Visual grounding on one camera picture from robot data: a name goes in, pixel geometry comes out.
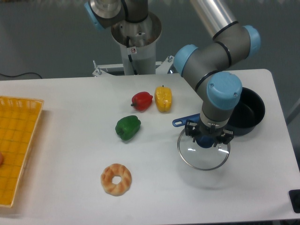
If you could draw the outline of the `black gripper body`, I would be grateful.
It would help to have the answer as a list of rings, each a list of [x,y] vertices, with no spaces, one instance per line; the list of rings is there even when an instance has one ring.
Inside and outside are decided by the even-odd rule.
[[[213,140],[217,140],[220,136],[224,134],[224,127],[217,128],[216,124],[213,124],[212,126],[208,127],[201,121],[198,122],[196,125],[197,135],[196,138],[201,137],[210,137]]]

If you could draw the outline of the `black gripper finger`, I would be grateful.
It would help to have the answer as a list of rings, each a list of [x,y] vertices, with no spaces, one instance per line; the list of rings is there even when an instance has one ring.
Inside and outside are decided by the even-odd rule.
[[[217,135],[214,138],[213,147],[216,147],[218,144],[228,144],[234,138],[234,132],[230,130],[223,130],[220,135]]]
[[[198,136],[198,124],[192,120],[187,120],[185,124],[185,135],[190,136],[195,143]]]

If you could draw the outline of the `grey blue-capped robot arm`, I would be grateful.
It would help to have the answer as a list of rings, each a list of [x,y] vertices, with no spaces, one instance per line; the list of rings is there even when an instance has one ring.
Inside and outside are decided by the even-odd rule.
[[[187,123],[185,133],[209,148],[228,144],[234,137],[225,127],[240,100],[242,84],[227,69],[257,53],[261,38],[252,26],[241,26],[222,0],[193,0],[191,4],[213,43],[203,50],[184,46],[173,65],[203,101],[198,123]],[[110,28],[120,46],[126,75],[155,73],[156,41],[162,26],[146,0],[89,0],[84,6],[97,29]]]

